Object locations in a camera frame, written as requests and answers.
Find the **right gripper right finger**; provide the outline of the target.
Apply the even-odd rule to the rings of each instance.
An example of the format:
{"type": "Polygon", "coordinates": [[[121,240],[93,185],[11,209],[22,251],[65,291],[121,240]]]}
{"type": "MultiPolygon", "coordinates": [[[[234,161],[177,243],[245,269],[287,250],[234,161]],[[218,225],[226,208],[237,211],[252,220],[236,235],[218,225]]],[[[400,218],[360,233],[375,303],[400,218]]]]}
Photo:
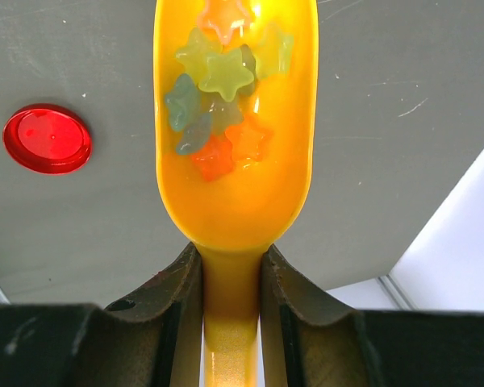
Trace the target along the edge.
{"type": "Polygon", "coordinates": [[[484,386],[484,313],[357,310],[291,266],[261,262],[267,386],[484,386]]]}

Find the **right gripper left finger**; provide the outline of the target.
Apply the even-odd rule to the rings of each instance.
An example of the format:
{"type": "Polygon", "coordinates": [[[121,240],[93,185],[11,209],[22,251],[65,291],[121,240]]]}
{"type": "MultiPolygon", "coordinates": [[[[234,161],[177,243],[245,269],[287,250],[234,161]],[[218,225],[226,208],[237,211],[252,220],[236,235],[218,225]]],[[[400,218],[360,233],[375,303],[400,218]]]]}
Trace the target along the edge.
{"type": "Polygon", "coordinates": [[[0,305],[0,386],[196,386],[201,347],[193,245],[105,308],[0,305]]]}

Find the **orange plastic scoop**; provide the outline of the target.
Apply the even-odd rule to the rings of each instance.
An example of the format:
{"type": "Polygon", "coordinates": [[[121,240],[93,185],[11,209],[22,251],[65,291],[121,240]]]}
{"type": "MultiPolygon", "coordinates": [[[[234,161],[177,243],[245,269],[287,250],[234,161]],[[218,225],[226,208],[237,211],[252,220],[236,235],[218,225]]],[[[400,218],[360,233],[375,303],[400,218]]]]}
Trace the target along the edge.
{"type": "Polygon", "coordinates": [[[204,383],[257,383],[262,256],[311,185],[313,1],[159,1],[152,42],[161,199],[202,261],[204,383]]]}

